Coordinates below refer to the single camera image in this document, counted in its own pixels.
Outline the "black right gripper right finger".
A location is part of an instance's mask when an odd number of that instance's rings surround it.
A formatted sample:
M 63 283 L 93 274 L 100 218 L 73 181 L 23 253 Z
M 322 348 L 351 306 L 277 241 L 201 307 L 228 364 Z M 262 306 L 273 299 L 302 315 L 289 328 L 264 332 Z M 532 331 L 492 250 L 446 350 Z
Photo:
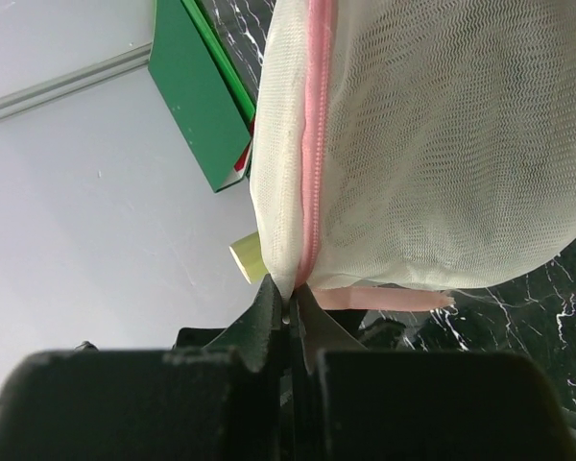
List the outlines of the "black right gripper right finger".
M 301 287 L 289 303 L 298 460 L 576 460 L 538 367 L 508 353 L 369 350 Z

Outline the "cream yellow mug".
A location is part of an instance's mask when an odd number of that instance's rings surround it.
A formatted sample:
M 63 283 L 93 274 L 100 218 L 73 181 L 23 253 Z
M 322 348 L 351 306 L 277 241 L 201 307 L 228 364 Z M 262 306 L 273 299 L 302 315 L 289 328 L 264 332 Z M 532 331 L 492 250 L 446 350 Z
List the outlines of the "cream yellow mug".
M 247 235 L 229 246 L 241 274 L 249 284 L 262 280 L 268 270 L 264 264 L 258 232 Z

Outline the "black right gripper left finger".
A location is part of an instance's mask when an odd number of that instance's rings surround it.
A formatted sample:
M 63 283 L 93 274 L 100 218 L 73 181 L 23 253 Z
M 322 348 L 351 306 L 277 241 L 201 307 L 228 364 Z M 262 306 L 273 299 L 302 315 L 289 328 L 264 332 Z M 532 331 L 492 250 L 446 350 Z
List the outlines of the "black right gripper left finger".
M 0 460 L 277 460 L 282 299 L 202 347 L 28 356 L 0 392 Z

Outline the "white pink mesh laundry bag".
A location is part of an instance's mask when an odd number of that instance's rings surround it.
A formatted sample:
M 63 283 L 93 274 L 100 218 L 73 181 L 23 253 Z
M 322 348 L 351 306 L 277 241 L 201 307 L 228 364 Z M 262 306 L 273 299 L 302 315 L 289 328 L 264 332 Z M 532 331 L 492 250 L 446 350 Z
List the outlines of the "white pink mesh laundry bag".
M 432 310 L 576 238 L 576 1 L 279 1 L 252 140 L 280 295 Z

